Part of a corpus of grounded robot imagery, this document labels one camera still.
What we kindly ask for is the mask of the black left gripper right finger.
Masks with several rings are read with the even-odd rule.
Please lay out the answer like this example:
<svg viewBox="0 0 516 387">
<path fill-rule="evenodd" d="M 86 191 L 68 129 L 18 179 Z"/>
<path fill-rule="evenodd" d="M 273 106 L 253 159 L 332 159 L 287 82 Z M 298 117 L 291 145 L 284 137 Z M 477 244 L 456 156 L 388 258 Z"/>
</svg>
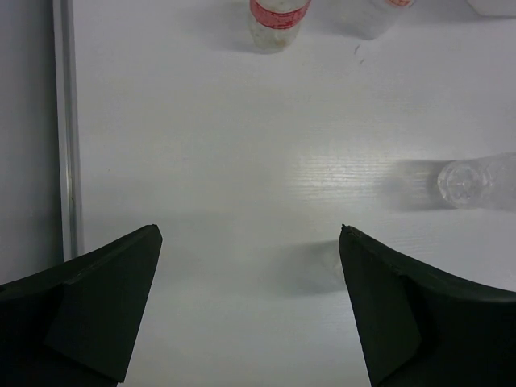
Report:
<svg viewBox="0 0 516 387">
<path fill-rule="evenodd" d="M 515 294 L 343 226 L 339 254 L 372 386 L 513 386 Z"/>
</svg>

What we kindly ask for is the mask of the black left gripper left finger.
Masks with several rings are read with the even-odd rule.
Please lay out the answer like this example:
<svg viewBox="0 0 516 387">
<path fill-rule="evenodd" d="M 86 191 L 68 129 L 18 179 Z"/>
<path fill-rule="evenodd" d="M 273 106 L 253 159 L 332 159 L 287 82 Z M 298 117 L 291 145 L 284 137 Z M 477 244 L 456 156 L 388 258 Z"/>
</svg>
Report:
<svg viewBox="0 0 516 387">
<path fill-rule="evenodd" d="M 162 246 L 147 225 L 1 286 L 3 386 L 124 382 Z"/>
</svg>

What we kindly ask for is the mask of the green-label clear bottle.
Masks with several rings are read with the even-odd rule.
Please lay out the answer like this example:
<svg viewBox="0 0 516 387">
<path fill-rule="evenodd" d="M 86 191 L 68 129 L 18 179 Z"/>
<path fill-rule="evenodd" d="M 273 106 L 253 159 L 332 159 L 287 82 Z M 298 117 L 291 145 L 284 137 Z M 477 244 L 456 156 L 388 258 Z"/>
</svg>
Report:
<svg viewBox="0 0 516 387">
<path fill-rule="evenodd" d="M 515 211 L 515 154 L 446 164 L 437 177 L 443 199 L 457 209 Z"/>
</svg>

